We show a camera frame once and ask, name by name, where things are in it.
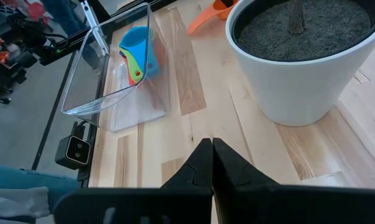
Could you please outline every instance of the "white planter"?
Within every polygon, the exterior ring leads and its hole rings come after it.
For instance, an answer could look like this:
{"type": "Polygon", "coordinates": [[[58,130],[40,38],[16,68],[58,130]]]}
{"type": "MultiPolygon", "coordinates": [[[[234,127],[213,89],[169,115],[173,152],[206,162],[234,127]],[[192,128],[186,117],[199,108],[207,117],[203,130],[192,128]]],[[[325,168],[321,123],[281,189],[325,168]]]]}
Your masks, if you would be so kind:
{"type": "Polygon", "coordinates": [[[337,102],[355,72],[375,48],[375,32],[338,54],[304,62],[276,62],[249,55],[232,39],[232,26],[253,0],[240,0],[226,21],[226,37],[272,121],[304,126],[322,118],[337,102]]]}

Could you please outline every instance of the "orange scoop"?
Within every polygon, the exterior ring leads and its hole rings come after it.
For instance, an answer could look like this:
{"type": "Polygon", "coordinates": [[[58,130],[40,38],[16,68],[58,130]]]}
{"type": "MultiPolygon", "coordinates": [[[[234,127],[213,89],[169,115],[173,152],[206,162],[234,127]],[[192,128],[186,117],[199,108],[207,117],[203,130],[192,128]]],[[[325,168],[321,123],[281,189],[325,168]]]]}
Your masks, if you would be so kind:
{"type": "Polygon", "coordinates": [[[191,35],[201,24],[205,23],[207,20],[211,19],[214,16],[218,16],[220,19],[227,19],[227,16],[236,5],[239,0],[234,0],[234,3],[231,7],[226,7],[221,0],[215,0],[214,3],[209,5],[205,10],[197,16],[190,26],[187,28],[187,34],[191,35]]]}

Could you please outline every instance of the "clear plastic container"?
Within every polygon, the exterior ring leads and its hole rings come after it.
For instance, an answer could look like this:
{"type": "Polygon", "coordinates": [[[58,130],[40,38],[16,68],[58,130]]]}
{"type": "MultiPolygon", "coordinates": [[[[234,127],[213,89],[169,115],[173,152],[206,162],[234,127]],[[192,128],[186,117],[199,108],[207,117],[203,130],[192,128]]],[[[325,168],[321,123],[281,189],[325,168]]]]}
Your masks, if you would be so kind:
{"type": "Polygon", "coordinates": [[[169,108],[166,52],[147,3],[99,24],[87,33],[73,62],[62,112],[112,132],[164,116],[169,108]],[[93,37],[96,28],[103,32],[107,49],[93,37]],[[122,52],[126,47],[132,53],[120,54],[121,40],[122,52]]]}

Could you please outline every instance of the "potting soil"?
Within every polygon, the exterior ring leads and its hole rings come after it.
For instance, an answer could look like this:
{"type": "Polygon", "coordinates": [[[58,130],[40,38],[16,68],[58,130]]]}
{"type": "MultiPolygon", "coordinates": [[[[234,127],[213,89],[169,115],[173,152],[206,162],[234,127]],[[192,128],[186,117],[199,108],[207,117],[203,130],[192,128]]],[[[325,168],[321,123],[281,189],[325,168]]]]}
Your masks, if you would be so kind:
{"type": "Polygon", "coordinates": [[[360,41],[370,30],[367,12],[349,0],[303,0],[306,29],[288,32],[288,4],[255,17],[237,40],[247,53],[268,60],[311,60],[336,54],[360,41]]]}

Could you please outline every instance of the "person's leg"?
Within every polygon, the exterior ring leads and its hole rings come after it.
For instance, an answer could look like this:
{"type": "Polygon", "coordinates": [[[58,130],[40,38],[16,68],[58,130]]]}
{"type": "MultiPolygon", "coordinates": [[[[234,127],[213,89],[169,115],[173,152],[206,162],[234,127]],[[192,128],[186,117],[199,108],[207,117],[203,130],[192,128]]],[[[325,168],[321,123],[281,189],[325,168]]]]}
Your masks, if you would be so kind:
{"type": "Polygon", "coordinates": [[[66,176],[0,166],[0,189],[31,189],[34,187],[49,189],[49,210],[53,212],[55,204],[63,196],[79,189],[80,183],[66,176]]]}
{"type": "MultiPolygon", "coordinates": [[[[76,13],[69,8],[67,0],[41,0],[41,3],[68,36],[86,28],[76,13]]],[[[91,46],[85,46],[82,57],[93,69],[98,68],[99,58],[91,46]]]]}

